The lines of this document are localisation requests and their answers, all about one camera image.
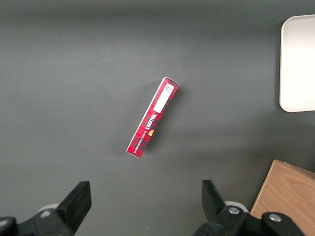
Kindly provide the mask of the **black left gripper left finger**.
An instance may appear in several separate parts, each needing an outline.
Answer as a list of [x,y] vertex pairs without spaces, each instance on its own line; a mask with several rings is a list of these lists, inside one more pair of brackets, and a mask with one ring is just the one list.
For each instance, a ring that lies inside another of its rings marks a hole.
[[92,206],[89,181],[79,182],[59,203],[48,205],[30,219],[0,218],[2,236],[73,236]]

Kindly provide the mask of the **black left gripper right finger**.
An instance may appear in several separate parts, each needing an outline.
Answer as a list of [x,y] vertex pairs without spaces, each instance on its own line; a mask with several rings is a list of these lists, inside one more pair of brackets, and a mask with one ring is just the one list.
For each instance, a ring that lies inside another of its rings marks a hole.
[[227,205],[211,180],[202,181],[202,207],[207,222],[195,236],[303,236],[304,233],[287,215],[265,212],[261,219],[239,206]]

